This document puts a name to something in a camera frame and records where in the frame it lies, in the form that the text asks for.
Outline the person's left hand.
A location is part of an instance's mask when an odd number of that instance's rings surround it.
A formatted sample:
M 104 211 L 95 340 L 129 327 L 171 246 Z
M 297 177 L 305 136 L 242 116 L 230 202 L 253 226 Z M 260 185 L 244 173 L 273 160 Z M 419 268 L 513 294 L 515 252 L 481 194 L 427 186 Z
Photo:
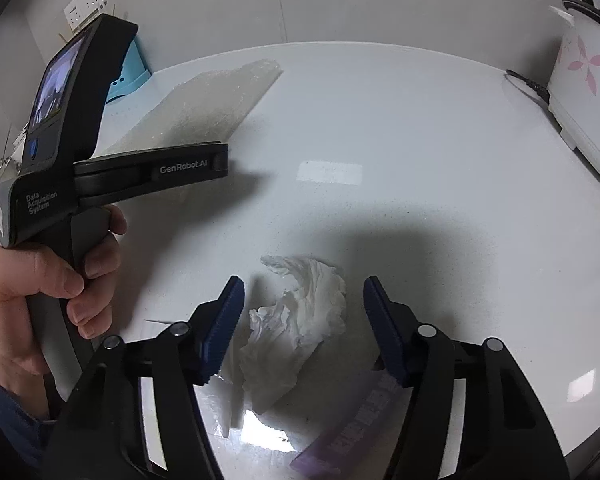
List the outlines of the person's left hand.
M 118 207 L 110 206 L 108 211 L 111 233 L 87 255 L 84 275 L 50 248 L 0 247 L 0 384 L 5 389 L 16 391 L 47 373 L 32 335 L 27 296 L 42 292 L 67 299 L 70 322 L 86 339 L 109 330 L 121 266 L 116 237 L 126 232 L 128 224 Z

